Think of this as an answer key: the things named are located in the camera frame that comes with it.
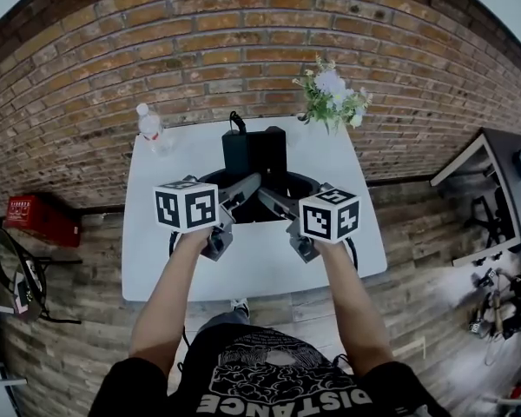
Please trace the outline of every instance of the white table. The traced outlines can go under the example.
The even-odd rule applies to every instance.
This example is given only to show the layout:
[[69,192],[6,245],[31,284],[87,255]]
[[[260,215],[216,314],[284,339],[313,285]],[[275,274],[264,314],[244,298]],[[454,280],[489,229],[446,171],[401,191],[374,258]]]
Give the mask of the white table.
[[[262,131],[274,125],[297,134],[306,128],[293,117],[245,122],[247,131]],[[122,294],[126,300],[146,301],[168,260],[170,231],[155,223],[153,186],[223,169],[221,136],[228,130],[228,122],[168,129],[166,133],[176,145],[164,159],[157,158],[142,137],[136,138],[123,222]],[[346,129],[330,136],[324,128],[309,133],[293,147],[287,147],[287,170],[320,183],[329,182],[363,198],[360,229],[353,236],[359,274],[384,272],[387,265],[379,226]],[[234,225],[234,242],[218,262],[199,258],[189,300],[228,300],[327,286],[322,258],[305,264],[289,245],[288,224],[282,220]]]

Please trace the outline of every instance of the white sneaker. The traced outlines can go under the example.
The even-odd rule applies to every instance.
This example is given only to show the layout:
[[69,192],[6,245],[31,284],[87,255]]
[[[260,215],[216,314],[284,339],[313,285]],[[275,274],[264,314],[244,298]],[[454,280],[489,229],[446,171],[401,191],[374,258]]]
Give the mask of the white sneaker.
[[236,309],[243,309],[245,311],[245,314],[247,315],[247,318],[249,318],[249,305],[247,303],[247,298],[241,298],[240,300],[231,300],[231,306],[232,311]]

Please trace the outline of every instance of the water bottle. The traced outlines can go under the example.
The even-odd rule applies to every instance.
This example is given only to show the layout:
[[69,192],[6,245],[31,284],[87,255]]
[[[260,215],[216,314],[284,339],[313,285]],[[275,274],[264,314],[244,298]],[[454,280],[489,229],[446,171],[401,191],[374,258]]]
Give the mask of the water bottle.
[[169,146],[166,144],[166,138],[163,137],[164,128],[160,122],[160,117],[151,109],[148,109],[146,103],[137,105],[137,114],[139,115],[139,131],[147,141],[150,149],[160,157],[164,157],[169,153]]

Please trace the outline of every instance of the red crate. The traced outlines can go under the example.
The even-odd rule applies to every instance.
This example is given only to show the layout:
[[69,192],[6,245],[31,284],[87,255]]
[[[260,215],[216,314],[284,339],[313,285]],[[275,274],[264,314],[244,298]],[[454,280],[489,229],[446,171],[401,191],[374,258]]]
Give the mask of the red crate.
[[61,247],[78,247],[81,239],[81,223],[68,218],[37,195],[11,197],[3,226],[19,228]]

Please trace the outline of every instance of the flower bouquet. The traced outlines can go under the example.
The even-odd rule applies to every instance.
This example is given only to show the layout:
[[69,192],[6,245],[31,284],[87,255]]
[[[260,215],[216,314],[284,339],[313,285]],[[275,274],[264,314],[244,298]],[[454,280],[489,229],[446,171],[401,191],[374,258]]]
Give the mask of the flower bouquet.
[[302,81],[293,80],[303,87],[307,98],[307,112],[298,118],[306,125],[311,121],[322,122],[328,133],[331,126],[337,131],[341,123],[359,127],[373,95],[364,88],[359,92],[346,88],[346,82],[338,75],[334,61],[324,64],[317,56],[316,63],[319,67],[317,73],[308,69]]

